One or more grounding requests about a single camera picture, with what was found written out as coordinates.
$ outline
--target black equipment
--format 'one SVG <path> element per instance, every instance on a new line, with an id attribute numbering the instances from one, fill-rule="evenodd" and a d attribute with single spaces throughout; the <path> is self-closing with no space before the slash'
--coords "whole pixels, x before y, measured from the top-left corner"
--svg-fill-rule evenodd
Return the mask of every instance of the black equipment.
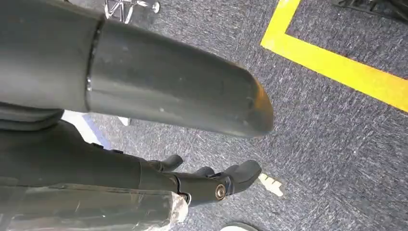
<path id="1" fill-rule="evenodd" d="M 182 163 L 177 155 L 146 161 L 105 150 L 61 120 L 66 109 L 263 136 L 272 129 L 272 106 L 250 73 L 69 3 L 2 6 L 0 231 L 121 224 L 144 230 L 142 223 L 169 223 L 161 212 L 172 207 L 168 198 L 190 206 L 217 202 L 256 180 L 255 161 L 217 174 L 209 167 L 172 172 Z M 138 209 L 118 208 L 128 204 Z"/>
<path id="2" fill-rule="evenodd" d="M 332 0 L 332 3 L 408 24 L 407 0 Z"/>

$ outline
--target silver bolt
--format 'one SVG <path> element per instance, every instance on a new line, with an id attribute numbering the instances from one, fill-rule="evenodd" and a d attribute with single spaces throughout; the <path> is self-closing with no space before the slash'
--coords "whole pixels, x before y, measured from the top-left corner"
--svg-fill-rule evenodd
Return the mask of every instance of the silver bolt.
<path id="1" fill-rule="evenodd" d="M 227 193 L 227 190 L 225 189 L 225 186 L 223 184 L 220 184 L 216 188 L 216 198 L 217 200 L 222 200 L 225 197 L 225 194 Z"/>

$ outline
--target gray carpet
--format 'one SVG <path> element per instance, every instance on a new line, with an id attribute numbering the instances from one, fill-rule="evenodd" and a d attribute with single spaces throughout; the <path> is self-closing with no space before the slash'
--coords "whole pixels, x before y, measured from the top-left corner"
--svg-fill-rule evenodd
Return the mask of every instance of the gray carpet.
<path id="1" fill-rule="evenodd" d="M 76 2 L 101 11 L 103 1 L 92 1 Z M 173 230 L 217 231 L 234 221 L 260 231 L 407 230 L 407 113 L 260 47 L 276 0 L 161 3 L 159 14 L 140 9 L 133 23 L 250 70 L 273 101 L 274 131 L 244 140 L 144 121 L 124 127 L 107 115 L 92 115 L 94 123 L 113 148 L 129 154 L 179 154 L 188 172 L 254 159 L 285 188 L 278 198 L 255 184 L 222 203 L 191 209 Z M 403 24 L 329 0 L 303 0 L 287 33 L 408 77 Z"/>

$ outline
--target plastic wrap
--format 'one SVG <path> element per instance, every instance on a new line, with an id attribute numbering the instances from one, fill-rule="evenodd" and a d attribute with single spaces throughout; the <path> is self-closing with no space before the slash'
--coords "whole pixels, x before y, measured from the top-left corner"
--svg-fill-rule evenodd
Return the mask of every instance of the plastic wrap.
<path id="1" fill-rule="evenodd" d="M 187 213 L 187 203 L 173 192 L 24 187 L 0 178 L 0 231 L 167 231 Z"/>

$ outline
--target small white piece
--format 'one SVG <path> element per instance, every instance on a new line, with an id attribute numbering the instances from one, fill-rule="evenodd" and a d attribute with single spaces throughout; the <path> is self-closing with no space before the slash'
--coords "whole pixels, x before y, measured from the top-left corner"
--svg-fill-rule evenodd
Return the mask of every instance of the small white piece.
<path id="1" fill-rule="evenodd" d="M 279 197 L 283 196 L 283 192 L 280 190 L 282 183 L 263 173 L 259 175 L 258 179 L 261 181 L 261 183 L 265 186 L 265 188 L 268 191 L 272 192 L 273 194 Z"/>
<path id="2" fill-rule="evenodd" d="M 122 122 L 123 125 L 125 126 L 129 126 L 130 125 L 130 119 L 129 118 L 124 118 L 124 117 L 117 117 L 120 122 Z"/>

